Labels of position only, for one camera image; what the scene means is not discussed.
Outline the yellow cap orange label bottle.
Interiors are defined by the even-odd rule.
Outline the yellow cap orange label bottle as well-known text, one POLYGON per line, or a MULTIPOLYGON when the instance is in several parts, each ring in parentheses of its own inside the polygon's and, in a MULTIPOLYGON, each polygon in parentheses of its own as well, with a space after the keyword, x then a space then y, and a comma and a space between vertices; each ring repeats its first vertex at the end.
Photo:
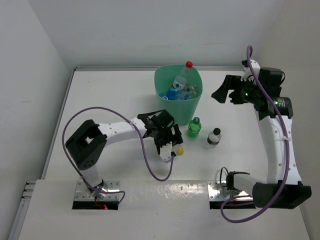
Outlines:
POLYGON ((177 144, 174 146, 174 152, 177 156, 181 156, 185 153, 183 144, 177 144))

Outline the black label clear bottle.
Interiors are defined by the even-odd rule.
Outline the black label clear bottle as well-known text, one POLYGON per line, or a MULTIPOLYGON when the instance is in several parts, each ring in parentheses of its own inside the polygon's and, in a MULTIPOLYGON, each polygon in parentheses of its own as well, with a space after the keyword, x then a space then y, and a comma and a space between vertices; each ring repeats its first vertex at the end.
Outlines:
POLYGON ((188 84, 185 86, 185 91, 189 93, 191 99, 194 99, 200 92, 200 88, 196 84, 188 84))

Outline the red cap red label bottle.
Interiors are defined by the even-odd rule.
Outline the red cap red label bottle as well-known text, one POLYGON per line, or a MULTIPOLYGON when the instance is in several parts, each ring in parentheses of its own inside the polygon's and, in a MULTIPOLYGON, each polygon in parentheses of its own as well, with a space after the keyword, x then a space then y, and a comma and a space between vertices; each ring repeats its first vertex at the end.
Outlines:
POLYGON ((187 61, 185 65, 181 68, 179 74, 175 77, 172 87, 176 90, 183 90, 188 84, 188 79, 190 75, 190 69, 193 67, 191 61, 187 61))

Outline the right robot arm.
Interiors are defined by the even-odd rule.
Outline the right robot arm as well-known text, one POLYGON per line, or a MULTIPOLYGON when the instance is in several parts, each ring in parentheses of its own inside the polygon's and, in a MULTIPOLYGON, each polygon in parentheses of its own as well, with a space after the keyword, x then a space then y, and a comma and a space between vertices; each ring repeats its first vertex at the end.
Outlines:
POLYGON ((290 98, 281 96, 284 72, 277 68, 262 68, 258 70, 258 80, 272 102, 264 96, 249 70, 243 76, 226 75, 222 85, 211 95, 219 103, 230 98, 234 105, 253 104, 268 160, 265 181, 248 172, 231 171, 226 177, 226 188, 246 192, 256 207, 263 208, 277 193, 286 176, 284 188, 271 207, 294 209, 311 197, 312 190, 303 185, 295 161, 291 139, 293 106, 290 98))

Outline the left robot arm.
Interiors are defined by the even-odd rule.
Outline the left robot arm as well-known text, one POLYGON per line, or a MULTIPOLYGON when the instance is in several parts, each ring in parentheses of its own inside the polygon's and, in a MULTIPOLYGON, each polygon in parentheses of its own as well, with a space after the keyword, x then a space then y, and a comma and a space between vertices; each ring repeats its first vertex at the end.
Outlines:
POLYGON ((117 115, 121 122, 104 124, 86 120, 68 140, 62 140, 66 157, 92 193, 108 194, 95 167, 105 147, 131 139, 138 139, 144 147, 144 139, 152 138, 160 158, 172 164, 175 147, 183 143, 178 124, 165 109, 141 113, 133 119, 117 115))

